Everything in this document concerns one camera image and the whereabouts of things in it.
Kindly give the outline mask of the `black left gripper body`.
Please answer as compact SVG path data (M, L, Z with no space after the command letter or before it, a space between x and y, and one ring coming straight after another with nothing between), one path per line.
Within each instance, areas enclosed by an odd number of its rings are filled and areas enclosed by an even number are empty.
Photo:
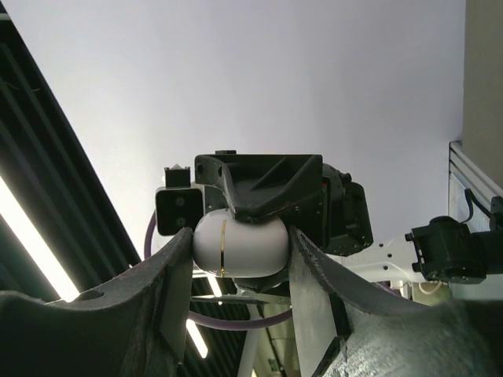
M208 213L229 209L222 192L216 188L204 187L210 190L204 194ZM287 227L294 226L301 230L327 254L349 256L373 243L365 190L352 180L349 173L343 173L324 162L321 206L299 216L278 218ZM271 218L248 223L260 223L269 219Z

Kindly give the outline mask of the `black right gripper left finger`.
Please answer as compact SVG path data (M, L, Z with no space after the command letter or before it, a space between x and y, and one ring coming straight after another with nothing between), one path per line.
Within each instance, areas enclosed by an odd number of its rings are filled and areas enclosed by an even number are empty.
M174 376L183 362L193 232L75 300L1 293L3 376Z

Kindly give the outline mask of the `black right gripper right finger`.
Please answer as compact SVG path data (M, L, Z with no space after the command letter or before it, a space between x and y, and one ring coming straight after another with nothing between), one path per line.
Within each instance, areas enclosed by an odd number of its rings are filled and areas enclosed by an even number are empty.
M501 302L425 306L365 281L298 229L289 238L301 375L501 375Z

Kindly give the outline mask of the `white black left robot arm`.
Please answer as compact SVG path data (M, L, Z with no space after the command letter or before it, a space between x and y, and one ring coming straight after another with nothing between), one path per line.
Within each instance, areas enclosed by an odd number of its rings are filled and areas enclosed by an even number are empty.
M375 243L363 187L320 155L215 153L195 159L205 212L193 231L196 265L245 290L288 278L288 232L371 283L477 284L502 271L502 213L485 232L448 216Z

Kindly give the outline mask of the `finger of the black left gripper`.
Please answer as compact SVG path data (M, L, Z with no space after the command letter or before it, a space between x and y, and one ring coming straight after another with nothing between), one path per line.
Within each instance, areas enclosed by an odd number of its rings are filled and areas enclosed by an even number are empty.
M213 154L194 163L196 183L222 192L238 221L299 216L321 206L320 155Z
M241 290L263 293L280 285L283 279L278 276L265 276L260 278L233 278L233 282Z

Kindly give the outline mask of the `white earbud charging case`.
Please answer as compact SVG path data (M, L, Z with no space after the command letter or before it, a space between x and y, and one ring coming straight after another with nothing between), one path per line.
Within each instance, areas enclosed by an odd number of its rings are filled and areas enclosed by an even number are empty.
M288 230L278 217L247 223L229 209L214 210L195 228L193 259L199 269L217 277L272 276L287 265Z

